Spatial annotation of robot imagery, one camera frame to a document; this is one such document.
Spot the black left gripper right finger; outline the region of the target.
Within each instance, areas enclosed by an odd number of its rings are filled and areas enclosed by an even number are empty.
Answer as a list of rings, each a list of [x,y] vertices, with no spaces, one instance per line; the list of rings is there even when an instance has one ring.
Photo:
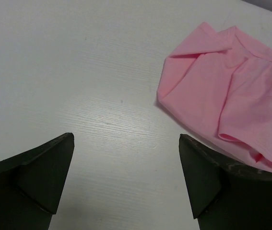
[[[272,173],[190,137],[179,155],[193,217],[202,230],[272,230]]]

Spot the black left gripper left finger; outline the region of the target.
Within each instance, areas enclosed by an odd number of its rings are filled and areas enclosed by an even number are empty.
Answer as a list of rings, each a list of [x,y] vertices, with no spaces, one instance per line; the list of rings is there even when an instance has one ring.
[[[64,133],[0,161],[0,230],[47,230],[57,213],[74,152]]]

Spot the pink t shirt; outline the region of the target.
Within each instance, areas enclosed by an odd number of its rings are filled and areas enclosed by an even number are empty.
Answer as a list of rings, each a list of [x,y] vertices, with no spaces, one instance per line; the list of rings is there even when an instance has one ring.
[[[165,59],[158,102],[233,158],[272,172],[272,49],[201,23]]]

